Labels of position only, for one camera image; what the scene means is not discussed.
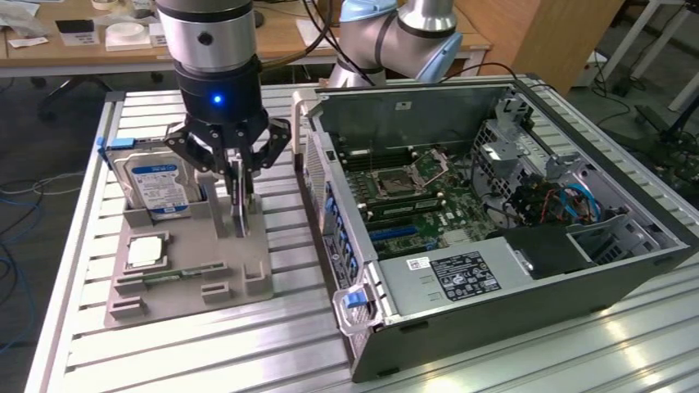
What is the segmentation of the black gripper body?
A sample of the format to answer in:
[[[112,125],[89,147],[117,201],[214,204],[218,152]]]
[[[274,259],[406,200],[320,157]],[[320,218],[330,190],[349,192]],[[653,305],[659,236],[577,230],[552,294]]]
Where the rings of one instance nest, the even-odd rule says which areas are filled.
[[[268,127],[262,107],[261,62],[253,56],[238,68],[204,72],[174,62],[177,84],[190,120],[260,135]]]

